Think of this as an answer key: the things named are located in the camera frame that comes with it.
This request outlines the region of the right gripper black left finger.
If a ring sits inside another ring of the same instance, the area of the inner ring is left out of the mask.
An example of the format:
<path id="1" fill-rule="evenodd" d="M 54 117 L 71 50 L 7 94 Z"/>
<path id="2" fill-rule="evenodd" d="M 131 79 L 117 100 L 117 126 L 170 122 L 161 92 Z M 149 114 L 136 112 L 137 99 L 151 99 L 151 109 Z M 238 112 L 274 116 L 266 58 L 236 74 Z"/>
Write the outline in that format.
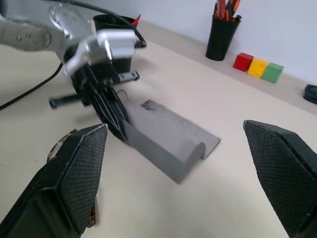
<path id="1" fill-rule="evenodd" d="M 106 124 L 81 129 L 32 178 L 0 224 L 2 238 L 79 238 L 100 184 Z"/>

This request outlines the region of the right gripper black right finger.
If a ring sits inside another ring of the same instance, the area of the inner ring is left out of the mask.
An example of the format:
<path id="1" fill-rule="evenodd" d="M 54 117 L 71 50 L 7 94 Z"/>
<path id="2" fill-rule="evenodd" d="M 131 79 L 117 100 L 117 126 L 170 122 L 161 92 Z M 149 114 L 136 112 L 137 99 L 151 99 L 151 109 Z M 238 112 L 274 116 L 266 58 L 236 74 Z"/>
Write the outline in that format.
<path id="1" fill-rule="evenodd" d="M 259 182 L 291 238 L 317 236 L 317 154 L 296 133 L 254 120 L 243 129 Z"/>

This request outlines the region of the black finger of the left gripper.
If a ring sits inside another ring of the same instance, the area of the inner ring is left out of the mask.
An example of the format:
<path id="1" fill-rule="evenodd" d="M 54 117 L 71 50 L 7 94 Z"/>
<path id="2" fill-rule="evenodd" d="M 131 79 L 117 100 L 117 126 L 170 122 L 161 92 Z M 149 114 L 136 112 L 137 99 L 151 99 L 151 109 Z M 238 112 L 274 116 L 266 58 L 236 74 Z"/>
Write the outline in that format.
<path id="1" fill-rule="evenodd" d="M 111 127 L 123 129 L 123 121 L 129 122 L 127 110 L 114 88 L 108 88 L 108 107 Z"/>
<path id="2" fill-rule="evenodd" d="M 124 127 L 125 121 L 123 121 L 123 129 L 115 129 L 111 127 L 111 117 L 109 116 L 108 110 L 108 88 L 109 87 L 91 90 L 89 93 L 89 100 L 101 122 L 108 125 L 108 128 L 115 137 L 127 143 L 127 134 Z"/>

